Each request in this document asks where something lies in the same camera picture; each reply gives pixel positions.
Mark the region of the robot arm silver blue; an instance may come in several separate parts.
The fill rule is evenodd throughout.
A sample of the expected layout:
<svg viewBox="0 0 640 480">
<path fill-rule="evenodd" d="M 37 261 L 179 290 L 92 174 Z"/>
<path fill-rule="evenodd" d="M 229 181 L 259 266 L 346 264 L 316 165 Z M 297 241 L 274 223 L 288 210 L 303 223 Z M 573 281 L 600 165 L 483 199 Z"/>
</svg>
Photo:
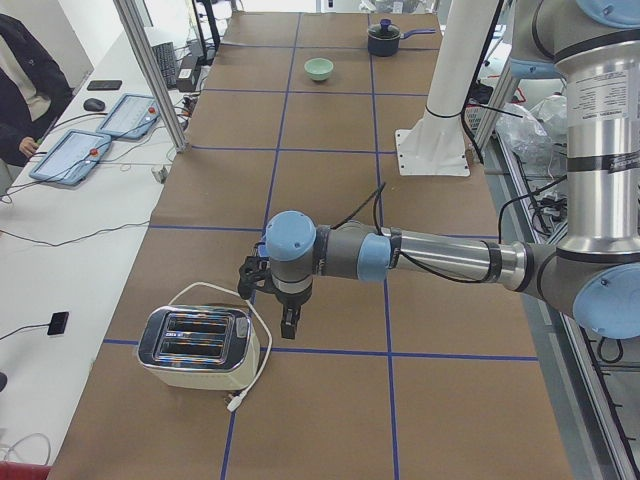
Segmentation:
<svg viewBox="0 0 640 480">
<path fill-rule="evenodd" d="M 395 268 L 460 283 L 499 283 L 545 301 L 612 338 L 639 333 L 639 5 L 521 1 L 512 71 L 567 83 L 568 231 L 555 245 L 372 227 L 317 226 L 298 211 L 273 217 L 260 252 L 266 285 L 293 338 L 316 276 L 381 281 Z"/>
</svg>

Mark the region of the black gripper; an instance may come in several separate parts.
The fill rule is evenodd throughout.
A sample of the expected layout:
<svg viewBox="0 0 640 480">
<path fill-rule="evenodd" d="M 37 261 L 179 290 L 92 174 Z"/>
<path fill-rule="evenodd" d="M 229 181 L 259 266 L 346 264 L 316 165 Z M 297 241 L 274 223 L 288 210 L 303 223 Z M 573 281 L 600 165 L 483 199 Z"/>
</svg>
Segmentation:
<svg viewBox="0 0 640 480">
<path fill-rule="evenodd" d="M 296 293 L 277 290 L 275 296 L 282 305 L 282 319 L 280 322 L 281 337 L 283 339 L 294 340 L 297 334 L 301 309 L 311 297 L 311 288 L 307 287 Z"/>
</svg>

